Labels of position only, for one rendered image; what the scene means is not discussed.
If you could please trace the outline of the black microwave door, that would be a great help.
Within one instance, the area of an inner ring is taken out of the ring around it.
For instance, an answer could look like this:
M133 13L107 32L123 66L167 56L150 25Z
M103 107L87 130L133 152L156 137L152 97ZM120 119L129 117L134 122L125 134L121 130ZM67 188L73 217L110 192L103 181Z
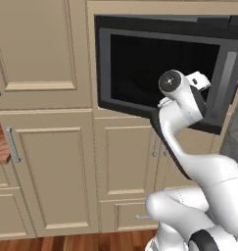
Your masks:
M212 114L228 52L237 57L222 107ZM196 130L221 133L238 87L238 40L149 31L101 28L96 32L98 105L112 111L150 118L164 97L159 78L168 70L200 72L211 83L202 92L207 104Z

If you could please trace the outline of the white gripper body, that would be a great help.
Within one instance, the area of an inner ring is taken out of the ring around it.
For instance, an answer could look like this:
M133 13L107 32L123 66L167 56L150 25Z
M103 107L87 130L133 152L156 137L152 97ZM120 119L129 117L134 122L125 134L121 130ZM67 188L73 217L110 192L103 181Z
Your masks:
M158 104L158 107L159 108L162 108L162 107L164 107L164 106L166 106L168 103L170 103L171 102L171 100L169 99L169 98L163 98L160 102L159 102L159 104Z

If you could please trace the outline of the tall beige cupboard door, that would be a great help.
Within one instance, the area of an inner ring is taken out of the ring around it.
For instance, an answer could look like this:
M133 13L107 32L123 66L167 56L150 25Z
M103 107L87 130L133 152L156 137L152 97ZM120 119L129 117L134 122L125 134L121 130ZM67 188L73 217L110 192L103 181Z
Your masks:
M91 106L85 0L0 0L0 110Z
M21 158L14 164L38 236L98 230L92 111L0 111Z

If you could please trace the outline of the black microwave oven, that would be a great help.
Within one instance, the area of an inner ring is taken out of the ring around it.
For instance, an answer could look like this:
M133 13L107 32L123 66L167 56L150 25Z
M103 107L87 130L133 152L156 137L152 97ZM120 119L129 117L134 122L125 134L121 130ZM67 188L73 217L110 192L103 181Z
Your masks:
M198 18L196 22L135 17L96 16L95 30L114 28L238 40L238 16Z

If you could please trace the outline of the beige drawer front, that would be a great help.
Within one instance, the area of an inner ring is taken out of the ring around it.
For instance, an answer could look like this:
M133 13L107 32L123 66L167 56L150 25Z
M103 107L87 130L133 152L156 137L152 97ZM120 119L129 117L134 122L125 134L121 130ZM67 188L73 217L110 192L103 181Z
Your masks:
M7 165L0 165L0 188L18 186L12 163L9 162Z
M101 231L133 231L154 229L158 223L153 220L136 220L135 216L148 216L144 200L102 201L100 203Z

